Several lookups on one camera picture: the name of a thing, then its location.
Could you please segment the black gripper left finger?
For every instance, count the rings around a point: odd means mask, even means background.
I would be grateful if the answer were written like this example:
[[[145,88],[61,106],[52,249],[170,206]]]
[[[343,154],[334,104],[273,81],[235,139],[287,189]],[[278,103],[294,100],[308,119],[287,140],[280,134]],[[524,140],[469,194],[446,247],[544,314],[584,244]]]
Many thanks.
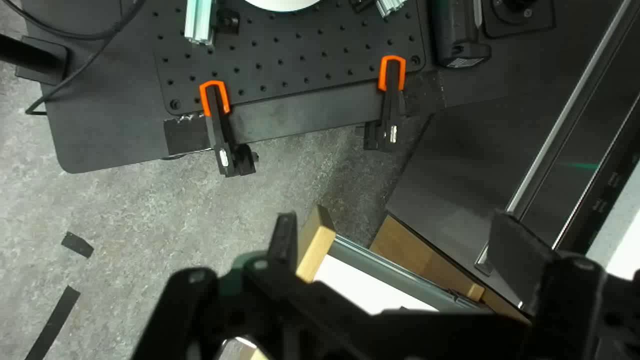
[[[295,283],[297,218],[294,213],[276,217],[267,249],[252,255],[241,267],[245,284],[290,287]]]

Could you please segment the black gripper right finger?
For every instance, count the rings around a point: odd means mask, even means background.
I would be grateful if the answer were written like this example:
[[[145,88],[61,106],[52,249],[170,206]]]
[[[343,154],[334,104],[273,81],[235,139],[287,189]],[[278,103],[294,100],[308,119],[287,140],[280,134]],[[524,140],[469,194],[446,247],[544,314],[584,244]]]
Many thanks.
[[[492,218],[486,257],[530,316],[591,318],[602,305],[603,271],[593,261],[551,251],[507,213]]]

